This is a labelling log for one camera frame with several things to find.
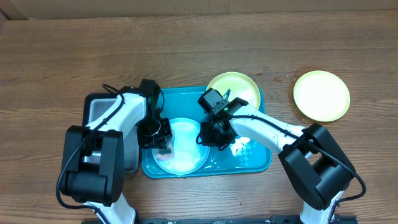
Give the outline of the light blue plate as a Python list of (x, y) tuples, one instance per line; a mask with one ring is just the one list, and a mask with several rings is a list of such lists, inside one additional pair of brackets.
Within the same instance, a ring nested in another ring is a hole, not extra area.
[(170, 120), (170, 126), (172, 138), (168, 144), (173, 146), (174, 158), (160, 161), (156, 158), (159, 149), (153, 149), (154, 159), (159, 167), (169, 174), (191, 174), (206, 162), (210, 153), (208, 146), (196, 143), (200, 124), (188, 118), (174, 118)]

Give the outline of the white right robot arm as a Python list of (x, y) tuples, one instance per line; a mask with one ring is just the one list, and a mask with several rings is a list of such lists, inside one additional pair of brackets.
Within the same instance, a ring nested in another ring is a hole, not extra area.
[(338, 199), (355, 169), (329, 131), (314, 123), (308, 128), (281, 122), (236, 98), (198, 104), (209, 115), (201, 123), (197, 143), (223, 150), (236, 136), (252, 139), (276, 154), (294, 190), (304, 201), (302, 223), (330, 223)]

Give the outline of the pink green sponge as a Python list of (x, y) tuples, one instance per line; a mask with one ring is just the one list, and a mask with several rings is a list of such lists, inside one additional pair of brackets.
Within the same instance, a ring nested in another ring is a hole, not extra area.
[(164, 148), (159, 149), (156, 158), (160, 161), (166, 161), (174, 158), (174, 150), (171, 144), (166, 145)]

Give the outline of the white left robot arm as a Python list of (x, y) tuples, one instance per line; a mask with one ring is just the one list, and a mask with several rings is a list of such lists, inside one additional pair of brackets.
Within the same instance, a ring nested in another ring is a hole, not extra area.
[(115, 94), (114, 104), (96, 120), (67, 129), (55, 195), (62, 207), (92, 210), (102, 223), (139, 223), (123, 195), (125, 174), (136, 169), (141, 149), (169, 157), (174, 137), (156, 108), (162, 91)]

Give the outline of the yellow plate with stain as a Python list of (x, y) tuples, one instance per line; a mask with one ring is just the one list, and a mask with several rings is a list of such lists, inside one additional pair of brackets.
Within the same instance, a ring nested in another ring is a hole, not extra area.
[(344, 81), (322, 70), (303, 74), (294, 85), (293, 97), (305, 116), (321, 122), (340, 119), (348, 111), (351, 101)]

